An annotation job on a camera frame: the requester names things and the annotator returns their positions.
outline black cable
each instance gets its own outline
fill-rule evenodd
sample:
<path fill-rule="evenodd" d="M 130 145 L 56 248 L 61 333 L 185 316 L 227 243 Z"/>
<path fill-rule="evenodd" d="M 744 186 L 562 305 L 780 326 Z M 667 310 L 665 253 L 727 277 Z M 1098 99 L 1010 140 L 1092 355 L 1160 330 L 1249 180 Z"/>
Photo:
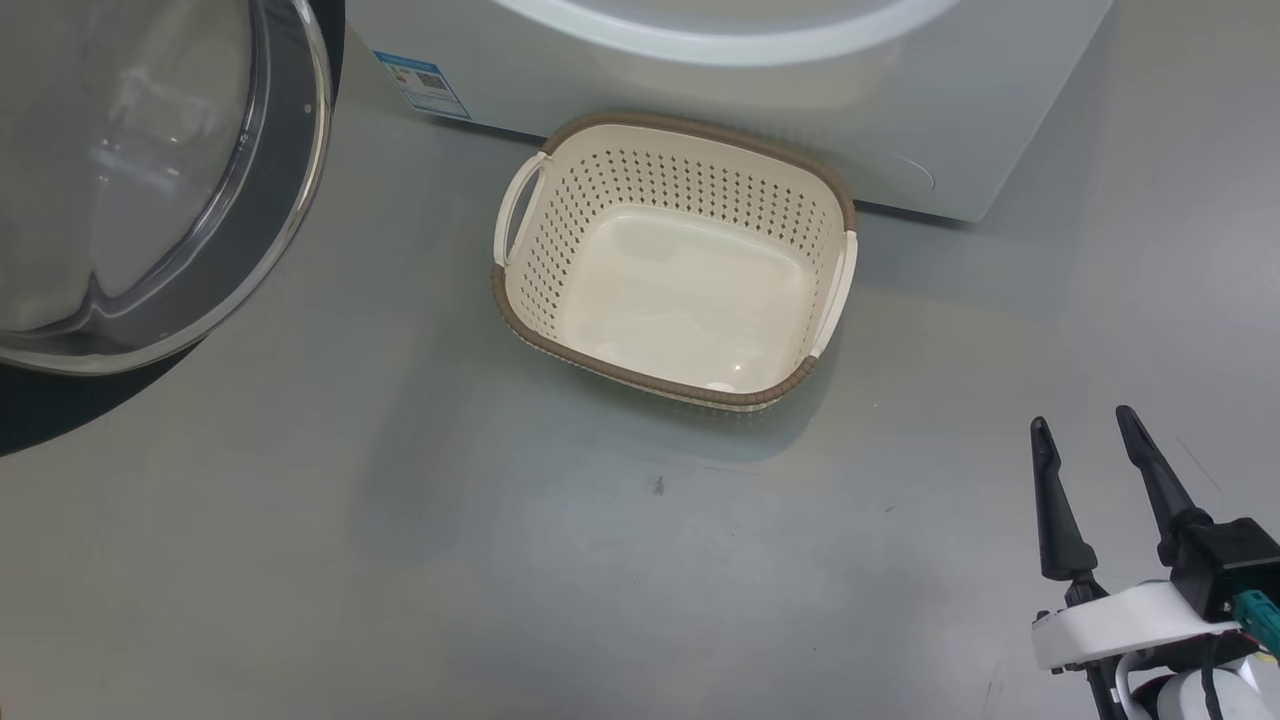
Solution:
<path fill-rule="evenodd" d="M 1210 635 L 1201 655 L 1201 687 L 1204 689 L 1204 710 L 1208 720 L 1222 720 L 1222 706 L 1217 701 L 1217 688 L 1213 687 L 1213 669 L 1217 667 L 1219 635 Z"/>

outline floor scratch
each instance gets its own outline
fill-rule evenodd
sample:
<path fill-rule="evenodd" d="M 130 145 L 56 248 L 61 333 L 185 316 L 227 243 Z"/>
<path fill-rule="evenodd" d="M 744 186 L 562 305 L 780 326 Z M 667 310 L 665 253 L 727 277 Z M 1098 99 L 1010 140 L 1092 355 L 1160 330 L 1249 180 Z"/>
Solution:
<path fill-rule="evenodd" d="M 1208 482 L 1213 483 L 1213 489 L 1217 491 L 1217 495 L 1224 495 L 1222 486 L 1217 484 L 1217 480 L 1213 479 L 1213 475 L 1210 475 L 1208 470 L 1206 470 L 1204 466 L 1199 464 L 1199 460 L 1197 460 L 1196 456 L 1192 455 L 1192 448 L 1187 447 L 1187 443 L 1183 441 L 1183 438 L 1174 436 L 1174 439 L 1178 441 L 1178 445 L 1183 446 L 1183 450 L 1187 451 L 1187 456 L 1190 457 L 1192 462 L 1194 462 L 1196 466 L 1201 469 L 1201 473 L 1204 473 L 1204 477 L 1208 478 Z"/>

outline laundry basket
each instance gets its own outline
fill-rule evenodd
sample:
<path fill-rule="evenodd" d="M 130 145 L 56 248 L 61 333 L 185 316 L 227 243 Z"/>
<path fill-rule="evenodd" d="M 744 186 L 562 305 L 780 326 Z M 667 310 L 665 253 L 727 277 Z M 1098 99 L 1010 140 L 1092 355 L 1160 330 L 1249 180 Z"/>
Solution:
<path fill-rule="evenodd" d="M 753 411 L 800 384 L 827 347 L 855 229 L 840 182 L 790 150 L 689 120 L 600 115 L 559 131 L 512 181 L 493 291 L 539 350 L 657 395 Z"/>

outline gray floor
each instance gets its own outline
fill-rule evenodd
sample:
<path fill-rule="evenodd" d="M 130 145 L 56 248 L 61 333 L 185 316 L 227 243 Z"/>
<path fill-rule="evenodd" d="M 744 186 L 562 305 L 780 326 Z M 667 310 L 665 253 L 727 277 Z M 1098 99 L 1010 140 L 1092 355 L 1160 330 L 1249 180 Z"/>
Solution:
<path fill-rule="evenodd" d="M 1272 0 L 1120 0 L 987 222 L 867 215 L 835 348 L 737 420 L 521 345 L 486 236 L 530 147 L 352 47 L 265 287 L 0 460 L 5 716 L 1091 716 L 1032 660 L 1027 425 L 1110 587 L 1160 574 L 1119 402 L 1280 534 L 1277 37 Z"/>

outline blue and white label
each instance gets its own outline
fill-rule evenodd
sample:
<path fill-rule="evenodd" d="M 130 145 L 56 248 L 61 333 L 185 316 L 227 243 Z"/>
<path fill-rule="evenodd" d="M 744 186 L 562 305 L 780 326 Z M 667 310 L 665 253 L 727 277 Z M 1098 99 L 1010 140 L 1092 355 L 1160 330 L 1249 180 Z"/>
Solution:
<path fill-rule="evenodd" d="M 462 101 L 436 65 L 376 50 L 374 55 L 378 55 L 387 72 L 392 73 L 397 87 L 415 109 L 447 118 L 471 119 L 471 114 L 462 106 Z"/>

